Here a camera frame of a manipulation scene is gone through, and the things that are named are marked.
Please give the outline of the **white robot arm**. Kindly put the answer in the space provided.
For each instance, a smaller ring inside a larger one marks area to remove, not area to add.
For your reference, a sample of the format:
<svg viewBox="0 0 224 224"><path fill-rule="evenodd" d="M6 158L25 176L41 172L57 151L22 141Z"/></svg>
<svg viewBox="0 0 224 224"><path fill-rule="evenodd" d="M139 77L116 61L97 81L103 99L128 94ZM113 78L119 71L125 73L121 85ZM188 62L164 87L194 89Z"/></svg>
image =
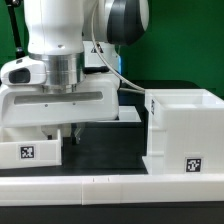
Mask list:
<svg viewBox="0 0 224 224"><path fill-rule="evenodd" d="M84 72L84 43L131 45L149 23L147 0L24 0L28 55L0 70L0 128L115 119L118 74Z"/></svg>

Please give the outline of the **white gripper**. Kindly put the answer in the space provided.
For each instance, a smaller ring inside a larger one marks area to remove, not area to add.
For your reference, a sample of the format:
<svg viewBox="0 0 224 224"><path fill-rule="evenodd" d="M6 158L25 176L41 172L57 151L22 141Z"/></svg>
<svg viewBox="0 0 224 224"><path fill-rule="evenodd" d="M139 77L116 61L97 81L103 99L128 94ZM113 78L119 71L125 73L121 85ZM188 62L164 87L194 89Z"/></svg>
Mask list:
<svg viewBox="0 0 224 224"><path fill-rule="evenodd" d="M40 86L0 87L0 127L34 127L49 140L57 138L59 124L71 125L73 145L80 143L85 124L118 116L120 81L112 74L91 74L73 93L44 93Z"/></svg>

